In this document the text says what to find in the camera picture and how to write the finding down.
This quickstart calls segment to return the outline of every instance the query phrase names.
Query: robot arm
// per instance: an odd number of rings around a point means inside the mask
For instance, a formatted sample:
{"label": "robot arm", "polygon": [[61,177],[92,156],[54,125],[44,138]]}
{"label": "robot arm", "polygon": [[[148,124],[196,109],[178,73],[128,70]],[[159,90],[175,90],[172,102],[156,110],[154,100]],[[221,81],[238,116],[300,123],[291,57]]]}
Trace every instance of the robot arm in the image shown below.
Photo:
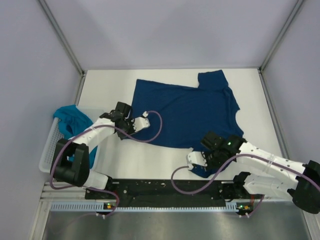
{"label": "robot arm", "polygon": [[[254,167],[273,177],[241,172],[233,179],[235,186],[243,186],[252,195],[262,194],[292,200],[297,207],[309,213],[317,214],[320,211],[320,192],[304,178],[290,171],[293,170],[309,177],[319,186],[319,163],[312,160],[308,164],[291,161],[263,151],[245,139],[234,135],[228,139],[223,139],[215,133],[209,132],[201,143],[209,151],[189,153],[186,159],[191,169],[194,165],[203,166],[207,170],[219,168],[232,156],[240,155],[235,160],[237,164]],[[266,161],[250,156],[241,156],[242,154],[256,155],[266,159]]]}
{"label": "robot arm", "polygon": [[[119,131],[115,131],[112,127],[95,127],[109,125],[132,135],[150,126],[149,120],[146,118],[148,116],[147,112],[137,118],[131,118],[131,114],[131,106],[122,102],[117,103],[115,110],[102,114],[92,126],[84,130],[85,133],[82,136],[76,138],[67,146],[56,165],[54,178],[77,187],[106,189],[107,185],[112,184],[112,178],[90,169],[89,153],[104,139],[116,132],[121,140],[126,136]],[[69,139],[60,139],[57,142],[54,160],[68,141]]]}

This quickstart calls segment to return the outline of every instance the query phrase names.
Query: teal cloth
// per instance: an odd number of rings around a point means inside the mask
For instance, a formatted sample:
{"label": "teal cloth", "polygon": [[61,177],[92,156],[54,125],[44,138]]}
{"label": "teal cloth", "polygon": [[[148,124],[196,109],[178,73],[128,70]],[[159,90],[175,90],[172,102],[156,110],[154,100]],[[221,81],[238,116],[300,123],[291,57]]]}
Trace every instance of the teal cloth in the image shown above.
{"label": "teal cloth", "polygon": [[[80,133],[85,129],[90,127],[93,122],[91,119],[82,113],[76,105],[62,106],[55,111],[53,114],[54,118],[60,119],[58,123],[59,131],[64,135],[65,139],[70,139]],[[90,169],[93,167],[95,162],[95,157],[97,153],[97,148],[95,147],[89,155],[90,159]],[[71,156],[68,159],[73,162],[74,157]]]}

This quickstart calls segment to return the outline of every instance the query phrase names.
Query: white table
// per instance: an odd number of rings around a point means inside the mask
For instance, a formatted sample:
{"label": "white table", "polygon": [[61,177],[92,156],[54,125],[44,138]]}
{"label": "white table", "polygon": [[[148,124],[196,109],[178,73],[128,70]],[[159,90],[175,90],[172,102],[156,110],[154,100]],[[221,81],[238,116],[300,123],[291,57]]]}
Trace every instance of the white table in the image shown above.
{"label": "white table", "polygon": [[[106,112],[117,102],[131,104],[137,79],[166,84],[198,87],[198,73],[218,69],[136,69],[89,70],[79,105],[102,107]],[[275,129],[257,69],[223,69],[229,86],[240,107],[236,121],[244,138],[257,147],[281,156]],[[96,171],[113,178],[170,179],[172,172],[186,165],[190,149],[176,149],[140,143],[130,139],[120,141],[117,135],[102,143]],[[231,163],[217,180],[232,180],[241,171],[260,173],[254,168]],[[175,179],[203,179],[184,169]]]}

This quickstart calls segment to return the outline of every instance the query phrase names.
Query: plastic basket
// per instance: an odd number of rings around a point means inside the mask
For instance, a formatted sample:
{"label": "plastic basket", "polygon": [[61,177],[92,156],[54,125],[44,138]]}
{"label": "plastic basket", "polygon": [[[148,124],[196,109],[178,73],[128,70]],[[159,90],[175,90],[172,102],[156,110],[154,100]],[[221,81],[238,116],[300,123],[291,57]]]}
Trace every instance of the plastic basket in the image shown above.
{"label": "plastic basket", "polygon": [[[86,107],[86,106],[77,106],[77,108],[87,115],[92,122],[94,123],[99,116],[101,116],[105,111],[101,108],[94,108],[94,107]],[[59,118],[55,117],[49,132],[49,136],[45,142],[45,146],[41,155],[39,169],[41,172],[50,173],[51,164],[54,158],[55,149],[57,142],[64,138],[64,135],[59,132],[58,122],[60,121]],[[95,169],[98,161],[98,156],[100,152],[100,146],[96,150],[94,163],[92,170]]]}

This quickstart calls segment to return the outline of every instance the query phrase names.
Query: gray wall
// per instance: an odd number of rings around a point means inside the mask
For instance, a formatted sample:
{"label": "gray wall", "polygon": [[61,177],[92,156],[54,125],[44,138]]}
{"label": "gray wall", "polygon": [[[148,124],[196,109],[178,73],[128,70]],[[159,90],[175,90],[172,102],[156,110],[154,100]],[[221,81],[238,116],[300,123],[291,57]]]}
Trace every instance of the gray wall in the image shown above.
{"label": "gray wall", "polygon": [[307,0],[265,71],[288,150],[320,163],[320,1]]}
{"label": "gray wall", "polygon": [[47,0],[85,69],[260,66],[297,0]]}
{"label": "gray wall", "polygon": [[0,238],[28,239],[52,114],[79,76],[35,0],[0,1]]}

